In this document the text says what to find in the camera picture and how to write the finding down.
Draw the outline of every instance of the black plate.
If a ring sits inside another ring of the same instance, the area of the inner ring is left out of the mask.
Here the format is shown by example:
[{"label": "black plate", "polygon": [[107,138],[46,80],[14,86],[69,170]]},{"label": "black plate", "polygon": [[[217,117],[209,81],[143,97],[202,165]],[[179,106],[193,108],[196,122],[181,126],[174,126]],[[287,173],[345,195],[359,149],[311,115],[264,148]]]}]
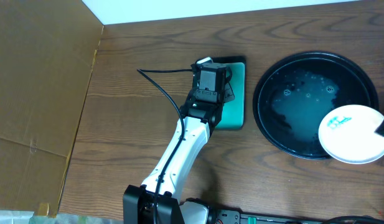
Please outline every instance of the black plate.
[{"label": "black plate", "polygon": [[373,83],[358,65],[336,54],[304,52],[273,65],[256,86],[255,121],[279,149],[305,159],[327,159],[317,135],[330,111],[345,105],[378,109]]}]

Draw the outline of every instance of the wooden table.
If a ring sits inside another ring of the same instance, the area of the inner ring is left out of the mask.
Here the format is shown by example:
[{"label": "wooden table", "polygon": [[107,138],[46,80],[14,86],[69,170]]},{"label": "wooden table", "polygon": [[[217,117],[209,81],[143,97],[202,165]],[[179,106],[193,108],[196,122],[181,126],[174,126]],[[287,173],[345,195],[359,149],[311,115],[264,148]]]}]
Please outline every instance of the wooden table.
[{"label": "wooden table", "polygon": [[[335,52],[359,64],[384,113],[384,1],[105,26],[60,212],[122,219],[124,190],[140,185],[165,151],[178,117],[137,68],[188,68],[201,57],[245,55],[245,125],[214,132],[182,198],[290,217],[384,219],[384,157],[359,166],[298,159],[270,144],[255,123],[253,91],[262,74],[305,50]],[[191,73],[151,77],[183,104]]]}]

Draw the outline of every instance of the cardboard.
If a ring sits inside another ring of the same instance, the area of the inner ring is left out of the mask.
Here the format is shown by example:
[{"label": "cardboard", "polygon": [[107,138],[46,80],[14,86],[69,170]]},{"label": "cardboard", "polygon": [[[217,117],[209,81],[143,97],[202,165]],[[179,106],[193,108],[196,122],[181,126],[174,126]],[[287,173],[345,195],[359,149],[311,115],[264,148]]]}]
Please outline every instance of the cardboard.
[{"label": "cardboard", "polygon": [[0,210],[57,214],[102,27],[81,1],[0,0]]}]

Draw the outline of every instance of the white lid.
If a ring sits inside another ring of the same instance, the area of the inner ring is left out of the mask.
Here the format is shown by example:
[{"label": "white lid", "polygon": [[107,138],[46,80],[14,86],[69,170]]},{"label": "white lid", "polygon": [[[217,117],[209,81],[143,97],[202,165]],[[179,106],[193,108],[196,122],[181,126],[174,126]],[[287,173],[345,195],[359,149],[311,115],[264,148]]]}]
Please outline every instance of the white lid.
[{"label": "white lid", "polygon": [[319,140],[327,153],[342,162],[373,162],[384,155],[384,137],[375,133],[383,120],[380,112],[367,106],[342,106],[324,117]]}]

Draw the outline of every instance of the black cable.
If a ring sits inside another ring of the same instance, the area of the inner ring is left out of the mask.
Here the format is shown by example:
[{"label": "black cable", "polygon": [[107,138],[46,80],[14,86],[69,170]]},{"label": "black cable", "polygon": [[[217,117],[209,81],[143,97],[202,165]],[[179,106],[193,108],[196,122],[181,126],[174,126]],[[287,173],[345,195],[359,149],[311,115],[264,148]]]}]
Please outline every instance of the black cable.
[{"label": "black cable", "polygon": [[384,224],[383,220],[378,220],[375,218],[371,217],[360,217],[360,216],[343,216],[343,217],[336,217],[332,218],[330,220],[322,222],[322,224],[332,224],[332,223],[337,223],[337,222],[342,222],[342,221],[348,221],[348,220],[355,220],[355,221],[361,221],[361,222],[368,222],[368,223],[373,223],[373,224]]},{"label": "black cable", "polygon": [[141,75],[143,75],[143,77],[145,77],[147,80],[149,80],[155,87],[157,87],[162,92],[162,94],[164,94],[168,98],[168,100],[172,103],[172,105],[174,106],[175,110],[178,113],[179,120],[180,120],[180,125],[182,127],[182,131],[180,133],[180,137],[179,137],[178,143],[176,144],[176,146],[175,146],[174,150],[172,151],[171,155],[168,157],[168,160],[164,164],[164,167],[161,170],[159,178],[157,179],[156,191],[154,192],[154,199],[153,199],[153,202],[154,202],[154,204],[153,204],[153,222],[154,222],[154,224],[158,224],[159,222],[158,222],[158,219],[157,219],[157,198],[159,196],[161,182],[162,182],[162,179],[164,178],[166,169],[167,169],[171,159],[174,157],[176,151],[178,150],[179,145],[184,140],[185,124],[184,124],[184,120],[182,119],[182,116],[180,115],[179,108],[178,108],[177,104],[175,103],[175,101],[171,98],[171,96],[169,96],[168,93],[163,88],[161,88],[161,86],[159,86],[159,84],[157,84],[155,81],[153,81],[150,77],[148,77],[143,72],[171,73],[171,72],[188,72],[188,71],[192,71],[192,70],[191,69],[180,69],[180,70],[157,71],[157,70],[137,69],[137,71]]}]

